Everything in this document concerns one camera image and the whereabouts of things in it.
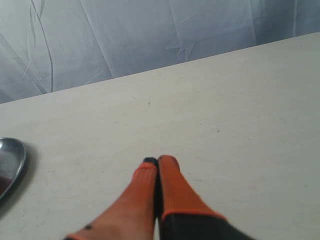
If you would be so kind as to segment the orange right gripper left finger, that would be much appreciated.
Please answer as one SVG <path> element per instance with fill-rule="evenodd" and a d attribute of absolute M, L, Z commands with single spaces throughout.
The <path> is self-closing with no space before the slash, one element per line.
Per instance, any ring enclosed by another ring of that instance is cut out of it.
<path fill-rule="evenodd" d="M 117 200 L 66 240 L 152 240 L 158 161 L 145 158 Z"/>

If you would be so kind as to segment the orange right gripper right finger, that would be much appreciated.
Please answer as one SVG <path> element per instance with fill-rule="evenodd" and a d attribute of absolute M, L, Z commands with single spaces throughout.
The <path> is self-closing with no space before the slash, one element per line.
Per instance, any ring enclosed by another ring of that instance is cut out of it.
<path fill-rule="evenodd" d="M 246 240 L 248 235 L 212 210 L 190 186 L 176 158 L 158 158 L 161 240 Z"/>

